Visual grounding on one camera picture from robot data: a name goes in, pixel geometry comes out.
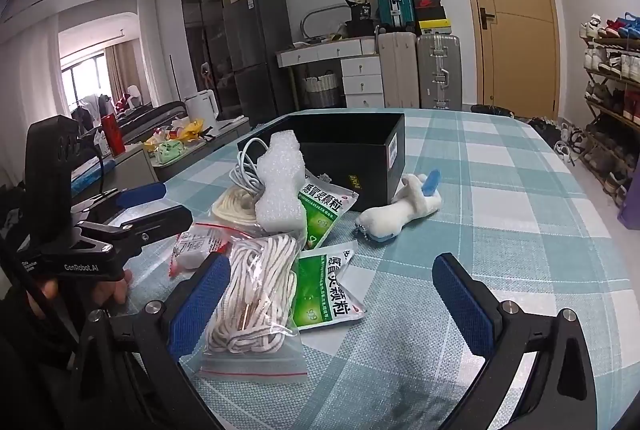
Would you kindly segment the person's left hand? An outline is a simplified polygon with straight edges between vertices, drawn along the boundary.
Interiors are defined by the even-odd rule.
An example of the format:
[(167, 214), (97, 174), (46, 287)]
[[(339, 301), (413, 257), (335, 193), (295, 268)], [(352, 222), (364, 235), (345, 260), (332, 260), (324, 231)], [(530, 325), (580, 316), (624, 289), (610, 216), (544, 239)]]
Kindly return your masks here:
[(123, 305), (126, 303), (130, 283), (134, 274), (125, 269), (122, 279), (117, 281), (94, 281), (88, 283), (88, 291), (76, 294), (74, 285), (60, 288), (57, 279), (49, 279), (38, 283), (43, 297), (57, 309), (59, 306), (65, 311), (69, 320), (79, 315), (86, 315), (87, 309), (96, 309), (108, 303)]

